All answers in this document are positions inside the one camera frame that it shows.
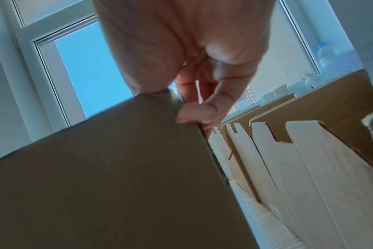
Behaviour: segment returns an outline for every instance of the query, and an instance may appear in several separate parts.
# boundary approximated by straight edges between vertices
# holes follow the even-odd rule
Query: window
[[[110,54],[91,1],[4,3],[55,132],[132,96]],[[318,73],[280,2],[275,7],[272,31],[268,54],[230,113],[250,108],[283,84],[297,84],[307,73]],[[174,84],[170,89],[178,94]]]

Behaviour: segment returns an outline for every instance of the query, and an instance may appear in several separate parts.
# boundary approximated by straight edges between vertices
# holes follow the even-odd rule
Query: blue sky
[[[55,44],[87,117],[132,97],[98,22]]]

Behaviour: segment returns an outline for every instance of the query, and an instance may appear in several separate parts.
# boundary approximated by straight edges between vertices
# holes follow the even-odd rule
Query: hand
[[[207,137],[241,97],[267,51],[274,3],[94,0],[129,87],[150,93],[175,80],[186,101],[177,122],[198,122]]]

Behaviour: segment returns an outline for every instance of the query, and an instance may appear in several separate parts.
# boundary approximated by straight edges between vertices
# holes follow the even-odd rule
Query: window frame
[[[62,78],[65,82],[63,86],[59,85],[58,80],[57,87],[55,87],[54,79],[49,73],[49,63],[46,63],[45,57],[58,53],[58,50],[55,46],[51,48],[51,45],[48,48],[41,47],[41,49],[39,49],[39,46],[46,39],[80,29],[95,20],[96,14],[93,3],[90,0],[82,0],[43,19],[24,25],[14,0],[2,2],[11,21],[16,45],[22,52],[53,131],[57,132],[85,120],[86,117],[65,68],[55,69],[57,78]],[[288,16],[311,64],[319,73],[311,48],[306,44],[305,37],[292,16],[286,0],[279,0],[279,2]],[[52,56],[53,58],[60,58],[57,54],[54,55]],[[57,64],[59,61],[51,63],[53,64],[50,66],[52,70],[54,70],[54,63]],[[68,96],[68,98],[61,100],[61,95]]]

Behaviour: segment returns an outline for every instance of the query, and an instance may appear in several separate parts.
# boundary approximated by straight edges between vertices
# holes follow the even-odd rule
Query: plastic bottle
[[[334,67],[331,59],[336,56],[334,50],[327,44],[322,43],[318,46],[318,59],[322,66],[322,80],[328,81],[334,76]]]

